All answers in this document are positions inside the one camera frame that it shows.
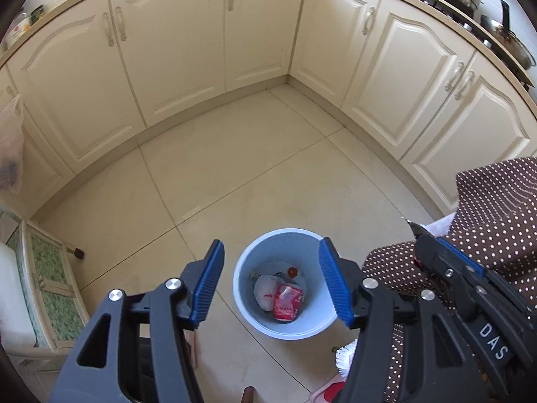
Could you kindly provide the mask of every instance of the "green patterned panel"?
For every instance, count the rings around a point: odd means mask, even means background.
[[[30,233],[36,273],[45,279],[67,283],[60,257],[61,248]]]
[[[26,309],[28,309],[28,315],[30,316],[32,327],[34,329],[34,332],[36,333],[36,345],[37,347],[48,347],[47,340],[45,339],[45,335],[43,333],[43,329],[41,328],[41,324],[39,324],[39,319],[37,318],[37,313],[30,302],[30,288],[28,287],[28,285],[26,285],[24,279],[24,270],[22,267],[22,241],[20,241],[20,226],[7,241],[7,246],[11,248],[17,256],[17,269],[19,270],[19,279],[20,285],[22,287],[22,295],[24,297],[24,303],[26,303]]]
[[[58,341],[74,341],[84,328],[72,297],[41,291],[50,324]]]

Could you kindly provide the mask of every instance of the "red plastic wrapper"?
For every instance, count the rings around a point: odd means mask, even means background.
[[[296,285],[283,283],[276,291],[272,316],[278,321],[294,321],[301,305],[302,289]]]

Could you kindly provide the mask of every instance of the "cream cabinet door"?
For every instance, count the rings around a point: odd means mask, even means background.
[[[111,0],[149,126],[226,91],[224,0]]]
[[[288,74],[302,0],[226,0],[228,91]]]
[[[15,95],[7,68],[1,68],[0,110],[3,110]],[[20,217],[28,219],[75,175],[43,138],[23,102],[19,104],[24,116],[22,186],[17,195],[1,191],[0,200]]]
[[[477,53],[431,125],[401,160],[444,213],[457,206],[458,172],[537,149],[537,120],[522,97]]]
[[[382,0],[342,110],[400,160],[474,52],[425,12],[401,0]]]
[[[32,119],[76,173],[144,129],[108,0],[84,0],[53,19],[9,68]]]
[[[380,0],[304,0],[291,75],[340,107]]]

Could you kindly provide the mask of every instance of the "hanging plastic bag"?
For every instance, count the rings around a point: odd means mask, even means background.
[[[22,113],[17,95],[0,112],[0,189],[18,194],[22,184]]]

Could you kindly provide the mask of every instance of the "light blue bucket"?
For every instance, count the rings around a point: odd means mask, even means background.
[[[321,236],[302,229],[270,231],[241,254],[233,275],[233,297],[242,316],[258,331],[279,340],[302,340],[322,332],[336,319],[336,311],[319,266]],[[253,271],[286,262],[303,273],[305,302],[294,322],[282,323],[264,312],[253,296]]]

